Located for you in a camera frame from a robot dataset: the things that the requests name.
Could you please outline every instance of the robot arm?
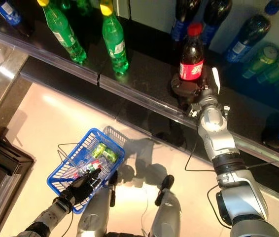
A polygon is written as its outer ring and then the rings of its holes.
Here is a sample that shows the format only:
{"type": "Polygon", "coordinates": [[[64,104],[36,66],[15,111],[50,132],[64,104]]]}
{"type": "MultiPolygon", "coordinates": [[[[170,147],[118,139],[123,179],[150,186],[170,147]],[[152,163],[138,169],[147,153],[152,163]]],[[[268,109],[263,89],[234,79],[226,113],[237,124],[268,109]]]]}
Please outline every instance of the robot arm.
{"type": "Polygon", "coordinates": [[[76,179],[53,200],[35,221],[17,237],[48,237],[57,224],[72,211],[74,205],[84,201],[99,183],[100,169],[76,179]]]}
{"type": "Polygon", "coordinates": [[[222,220],[232,226],[232,237],[279,237],[277,230],[268,224],[268,208],[250,170],[241,159],[233,136],[227,130],[227,120],[217,101],[213,78],[200,92],[198,106],[198,134],[204,141],[208,157],[222,189],[216,194],[222,220]]]}

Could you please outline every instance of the cable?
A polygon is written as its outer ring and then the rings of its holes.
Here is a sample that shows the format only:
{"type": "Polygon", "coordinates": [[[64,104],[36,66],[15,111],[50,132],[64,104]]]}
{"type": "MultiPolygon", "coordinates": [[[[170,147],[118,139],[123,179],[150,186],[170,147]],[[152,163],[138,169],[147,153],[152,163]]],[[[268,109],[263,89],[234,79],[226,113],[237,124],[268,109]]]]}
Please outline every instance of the cable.
{"type": "Polygon", "coordinates": [[[215,216],[216,216],[218,222],[219,222],[223,227],[228,228],[228,229],[231,229],[229,226],[224,225],[224,224],[220,221],[220,219],[218,218],[218,215],[216,214],[216,211],[215,211],[215,209],[214,209],[214,206],[213,206],[212,202],[210,201],[209,193],[210,193],[210,191],[212,191],[212,190],[215,189],[216,187],[218,187],[218,184],[215,185],[215,186],[214,186],[213,188],[211,188],[210,190],[208,190],[208,193],[207,193],[210,206],[212,207],[212,209],[213,209],[213,211],[214,211],[214,214],[215,214],[215,216]]]}
{"type": "Polygon", "coordinates": [[[67,231],[69,231],[73,219],[74,219],[74,212],[71,211],[71,221],[70,221],[70,225],[69,225],[69,227],[67,228],[67,230],[65,231],[65,233],[64,233],[61,237],[64,237],[64,235],[66,235],[67,231]]]}
{"type": "Polygon", "coordinates": [[[267,163],[263,163],[263,164],[254,164],[254,165],[251,165],[251,166],[247,166],[247,169],[261,167],[261,166],[265,166],[265,165],[268,165],[268,164],[273,164],[273,163],[276,163],[276,162],[277,161],[271,161],[271,162],[267,162],[267,163]]]}
{"type": "Polygon", "coordinates": [[[143,217],[144,217],[144,215],[145,215],[145,213],[146,213],[146,211],[147,211],[147,209],[148,209],[148,193],[147,193],[147,188],[145,188],[145,192],[146,192],[146,197],[147,197],[147,203],[146,203],[145,211],[144,211],[143,214],[141,215],[140,223],[141,223],[141,231],[142,231],[143,235],[144,235],[145,237],[148,237],[148,234],[147,234],[147,232],[145,231],[144,225],[143,225],[143,217]]]}
{"type": "Polygon", "coordinates": [[[190,162],[190,159],[191,159],[192,155],[194,154],[194,150],[197,147],[197,141],[198,140],[195,140],[193,150],[191,152],[191,155],[189,156],[189,159],[188,159],[187,163],[185,164],[184,170],[185,171],[192,171],[192,172],[215,172],[215,170],[211,170],[211,169],[187,169],[188,163],[190,162]]]}

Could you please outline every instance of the floor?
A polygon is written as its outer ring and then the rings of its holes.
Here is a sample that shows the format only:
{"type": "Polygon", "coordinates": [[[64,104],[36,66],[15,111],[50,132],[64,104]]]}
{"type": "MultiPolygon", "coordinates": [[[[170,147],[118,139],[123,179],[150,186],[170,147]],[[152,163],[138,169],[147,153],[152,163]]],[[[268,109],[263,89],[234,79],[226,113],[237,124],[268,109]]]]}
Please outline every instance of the floor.
{"type": "MultiPolygon", "coordinates": [[[[110,210],[108,231],[142,235],[143,228],[148,233],[157,211],[154,205],[158,192],[156,185],[165,174],[172,174],[175,177],[172,191],[182,209],[181,236],[229,236],[230,231],[220,226],[206,197],[207,191],[216,185],[213,172],[184,171],[189,155],[157,143],[64,95],[32,84],[8,125],[7,137],[14,146],[30,154],[36,163],[0,237],[17,236],[52,203],[56,194],[47,186],[46,178],[60,163],[57,145],[78,142],[90,128],[103,130],[107,126],[128,138],[124,144],[125,165],[144,177],[127,175],[121,168],[123,181],[116,189],[116,206],[110,210]],[[139,160],[143,161],[146,169],[135,166],[139,160]]],[[[191,159],[188,168],[212,169],[196,158],[191,159]]],[[[213,202],[216,191],[218,189],[210,195],[213,202]]],[[[263,195],[269,206],[269,222],[279,230],[279,198],[265,191],[263,195]]],[[[60,237],[67,229],[70,218],[70,215],[66,216],[50,236],[60,237]]],[[[74,216],[65,237],[76,235],[79,218],[80,215],[74,216]]]]}

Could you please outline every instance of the blue bottle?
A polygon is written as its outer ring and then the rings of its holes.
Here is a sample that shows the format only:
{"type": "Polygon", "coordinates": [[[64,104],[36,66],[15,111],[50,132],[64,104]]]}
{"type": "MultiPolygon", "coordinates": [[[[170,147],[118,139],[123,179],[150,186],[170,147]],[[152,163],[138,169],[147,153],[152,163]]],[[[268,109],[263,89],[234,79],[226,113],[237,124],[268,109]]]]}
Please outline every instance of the blue bottle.
{"type": "Polygon", "coordinates": [[[0,15],[22,35],[29,37],[32,34],[33,28],[8,0],[0,0],[0,15]]]}
{"type": "Polygon", "coordinates": [[[279,0],[271,0],[266,5],[265,15],[254,15],[243,24],[233,42],[227,48],[225,58],[230,63],[237,63],[246,53],[269,32],[269,16],[279,11],[279,0]]]}
{"type": "Polygon", "coordinates": [[[232,0],[209,0],[203,16],[202,41],[205,47],[209,47],[216,31],[232,9],[232,5],[232,0]]]}
{"type": "Polygon", "coordinates": [[[177,0],[175,20],[171,29],[171,38],[175,42],[183,41],[187,28],[200,7],[201,0],[177,0]]]}

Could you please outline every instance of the coca-cola bottle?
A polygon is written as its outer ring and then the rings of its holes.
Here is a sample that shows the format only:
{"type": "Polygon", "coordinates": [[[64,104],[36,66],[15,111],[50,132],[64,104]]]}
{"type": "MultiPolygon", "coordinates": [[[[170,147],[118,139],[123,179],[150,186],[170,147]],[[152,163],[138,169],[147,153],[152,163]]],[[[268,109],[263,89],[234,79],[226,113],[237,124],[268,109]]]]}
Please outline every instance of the coca-cola bottle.
{"type": "Polygon", "coordinates": [[[201,32],[201,23],[191,23],[187,29],[188,38],[180,60],[181,80],[196,80],[201,75],[204,61],[201,32]]]}

